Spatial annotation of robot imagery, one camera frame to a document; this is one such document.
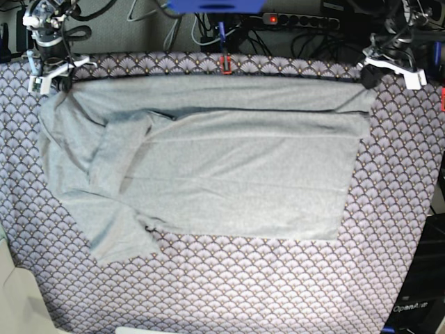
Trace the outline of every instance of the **black device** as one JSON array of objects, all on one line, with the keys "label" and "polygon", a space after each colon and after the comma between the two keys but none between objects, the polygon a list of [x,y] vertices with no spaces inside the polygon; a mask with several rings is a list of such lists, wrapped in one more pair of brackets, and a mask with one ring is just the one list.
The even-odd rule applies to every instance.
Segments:
[{"label": "black device", "polygon": [[445,317],[445,214],[429,216],[387,326],[435,334]]},{"label": "black device", "polygon": [[3,23],[0,35],[0,63],[9,63],[12,55],[11,50],[9,50],[9,28],[6,23]]}]

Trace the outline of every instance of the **power strip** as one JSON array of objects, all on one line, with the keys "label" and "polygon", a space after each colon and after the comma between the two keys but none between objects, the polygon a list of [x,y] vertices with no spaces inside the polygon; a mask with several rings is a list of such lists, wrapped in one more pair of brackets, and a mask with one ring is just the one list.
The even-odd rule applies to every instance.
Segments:
[{"label": "power strip", "polygon": [[339,19],[313,15],[264,13],[263,23],[268,26],[292,26],[328,30],[340,29]]}]

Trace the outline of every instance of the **gray fabric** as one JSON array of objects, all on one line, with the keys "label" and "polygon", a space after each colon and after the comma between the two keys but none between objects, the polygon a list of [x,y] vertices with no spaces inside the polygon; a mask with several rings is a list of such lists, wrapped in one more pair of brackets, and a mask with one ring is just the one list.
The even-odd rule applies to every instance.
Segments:
[{"label": "gray fabric", "polygon": [[157,252],[145,227],[333,240],[373,100],[308,79],[80,83],[43,106],[40,154],[101,262]]},{"label": "gray fabric", "polygon": [[[220,54],[94,57],[79,79],[212,74]],[[351,80],[358,67],[232,55],[234,75]],[[376,88],[371,135],[360,141],[337,241],[153,232],[161,252],[98,265],[81,227],[47,188],[27,62],[0,65],[0,217],[17,267],[30,270],[55,325],[114,334],[379,333],[419,242],[445,147],[442,87]]]}]

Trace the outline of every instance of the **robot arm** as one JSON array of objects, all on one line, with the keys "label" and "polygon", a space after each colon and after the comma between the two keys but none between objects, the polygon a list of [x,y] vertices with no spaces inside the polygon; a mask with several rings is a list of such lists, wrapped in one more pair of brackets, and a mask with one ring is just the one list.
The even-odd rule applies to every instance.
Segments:
[{"label": "robot arm", "polygon": [[[64,32],[65,20],[75,10],[75,0],[36,0],[26,9],[23,25],[32,31],[42,62],[38,71],[34,65],[33,51],[27,52],[32,69],[28,87],[30,93],[48,94],[53,79],[59,83],[64,78],[70,81],[72,69],[90,62],[89,56],[77,58],[71,55],[70,32]],[[73,33],[79,31],[83,31],[85,35],[72,36],[71,40],[80,40],[91,35],[87,26],[72,29]],[[70,84],[65,83],[65,87],[69,89]]]}]

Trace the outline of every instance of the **cable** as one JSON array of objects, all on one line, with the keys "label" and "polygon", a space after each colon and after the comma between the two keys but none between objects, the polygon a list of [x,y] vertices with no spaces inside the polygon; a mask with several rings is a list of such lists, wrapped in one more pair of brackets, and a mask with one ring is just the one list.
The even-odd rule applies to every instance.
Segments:
[{"label": "cable", "polygon": [[116,2],[118,2],[118,0],[110,0],[110,2],[108,2],[102,9],[99,9],[96,13],[93,14],[89,14],[87,16],[80,16],[80,14],[77,13],[72,13],[72,17],[77,20],[77,21],[81,21],[81,22],[87,22],[87,21],[91,21],[92,19],[96,19],[99,16],[103,15],[104,13],[108,12],[111,7],[113,7]]},{"label": "cable", "polygon": [[[134,1],[133,1],[132,5],[131,5],[131,7],[130,7],[130,11],[129,11],[128,15],[127,15],[127,22],[138,22],[138,21],[142,21],[143,19],[147,19],[148,17],[153,16],[153,15],[155,15],[155,14],[158,13],[158,10],[157,10],[157,9],[154,9],[154,10],[151,10],[151,11],[149,11],[148,13],[146,13],[146,14],[140,16],[140,17],[132,18],[131,16],[133,15],[133,11],[134,11],[134,8],[136,7],[136,4],[137,4],[137,3],[138,3],[138,0],[134,0]],[[162,5],[162,8],[167,8],[167,7],[168,7],[168,4],[167,4],[167,3],[165,3],[165,4]]]},{"label": "cable", "polygon": [[318,55],[322,54],[326,49],[329,49],[331,53],[331,57],[334,58],[333,51],[331,50],[331,47],[334,46],[336,43],[338,44],[339,41],[341,41],[338,37],[334,37],[332,35],[329,35],[328,33],[323,34],[324,38],[321,41],[320,45],[317,46],[317,48],[311,53],[309,56],[310,58],[315,58]]},{"label": "cable", "polygon": [[259,43],[257,40],[254,40],[253,38],[248,37],[248,41],[250,42],[250,45],[252,45],[253,51],[255,54],[258,54],[257,48],[255,47],[255,44],[253,42]]},{"label": "cable", "polygon": [[204,25],[204,30],[205,31],[211,31],[211,24],[210,24],[210,22],[209,22],[209,28],[207,28],[206,15],[204,13],[202,13],[202,23]]},{"label": "cable", "polygon": [[[218,37],[218,38],[216,38],[216,39],[214,39],[214,40],[212,40],[212,41],[210,41],[210,42],[206,42],[206,43],[198,42],[198,41],[196,40],[196,37],[195,37],[196,24],[197,24],[197,18],[195,17],[195,21],[193,22],[193,25],[192,25],[192,31],[191,31],[191,37],[192,37],[192,40],[193,40],[193,42],[194,42],[195,44],[197,44],[197,45],[199,45],[199,46],[201,46],[201,47],[206,47],[206,46],[208,46],[208,45],[212,45],[212,44],[218,43],[218,42],[221,40],[221,39]],[[240,26],[240,24],[238,24],[234,29],[232,29],[231,31],[229,31],[228,33],[226,33],[226,34],[225,34],[226,37],[229,36],[229,35],[231,35],[231,34],[233,34],[233,33],[235,32],[235,30],[237,30],[237,28],[239,28],[239,26]]]},{"label": "cable", "polygon": [[412,14],[412,9],[410,8],[410,18],[406,22],[406,25],[396,35],[394,35],[392,38],[388,39],[386,42],[382,43],[379,47],[381,47],[381,48],[387,47],[393,41],[395,41],[397,38],[399,38],[404,32],[406,32],[406,30],[408,30],[408,28],[410,27],[410,22],[411,22],[411,19],[412,19],[412,15],[413,15]]},{"label": "cable", "polygon": [[204,22],[201,20],[199,14],[195,13],[195,16],[199,22],[197,27],[200,29],[201,36],[207,37],[207,30],[205,29]]},{"label": "cable", "polygon": [[313,37],[315,37],[315,36],[316,36],[316,35],[311,35],[311,36],[307,39],[307,41],[303,43],[303,45],[302,45],[302,47],[301,47],[301,49],[300,49],[300,52],[298,52],[298,55],[297,55],[297,57],[296,57],[297,59],[300,59],[300,57],[301,57],[303,51],[305,50],[305,47],[306,47],[311,41],[314,40]]},{"label": "cable", "polygon": [[321,33],[301,33],[300,35],[297,35],[296,37],[294,37],[292,39],[291,42],[291,53],[292,53],[292,57],[297,58],[296,53],[295,53],[295,43],[297,42],[297,40],[303,38],[303,37],[308,37],[308,36],[318,36],[318,35],[322,35]]},{"label": "cable", "polygon": [[[75,33],[82,32],[83,35],[73,36]],[[89,26],[77,26],[65,32],[65,39],[67,42],[80,42],[82,40],[87,40],[91,37],[92,31]]]},{"label": "cable", "polygon": [[163,8],[163,6],[158,2],[158,0],[152,0],[152,3],[158,8],[158,10],[170,19],[180,19],[184,14],[171,14]]},{"label": "cable", "polygon": [[362,54],[362,50],[356,49],[355,47],[351,47],[350,45],[348,45],[348,43],[353,43],[353,42],[350,42],[347,40],[341,40],[341,39],[333,40],[333,41],[327,43],[326,45],[323,45],[323,47],[321,47],[319,50],[316,50],[316,52],[314,52],[311,55],[311,57],[315,58],[315,57],[321,55],[327,48],[332,47],[334,45],[337,45],[337,50],[340,49],[341,47],[343,47],[343,48],[355,51],[358,54]]},{"label": "cable", "polygon": [[172,25],[172,28],[168,32],[167,36],[164,39],[163,48],[165,51],[170,52],[173,44],[175,43],[176,37],[178,35],[179,26],[181,25],[182,18],[176,19],[175,23]]},{"label": "cable", "polygon": [[441,26],[440,24],[431,22],[431,21],[429,21],[429,20],[428,20],[428,23],[429,23],[429,24],[432,24],[433,26],[438,26],[438,27],[440,28],[439,31],[443,31],[443,30],[445,30],[445,28],[444,28],[443,26]]},{"label": "cable", "polygon": [[269,56],[272,56],[272,52],[270,52],[270,49],[267,47],[266,43],[263,41],[263,39],[259,36],[259,34],[257,33],[257,31],[251,29],[251,32],[253,32],[255,34],[255,36],[258,39],[258,42],[261,45],[261,48],[263,49],[264,53],[267,55],[269,54]]},{"label": "cable", "polygon": [[411,55],[410,53],[408,53],[406,51],[403,51],[403,50],[399,50],[399,49],[393,49],[393,48],[390,48],[390,47],[385,47],[384,50],[388,50],[388,51],[393,51],[393,52],[398,52],[400,54],[404,54],[405,56],[408,57],[408,61],[410,62],[411,67],[412,68],[416,67],[416,60],[414,59],[413,55]]},{"label": "cable", "polygon": [[423,11],[423,6],[422,6],[422,4],[420,3],[420,0],[417,0],[417,3],[419,4],[419,7],[420,7],[420,11],[422,12],[422,14],[423,14],[423,17],[427,17],[427,21],[428,21],[428,16],[425,14],[425,12]]}]

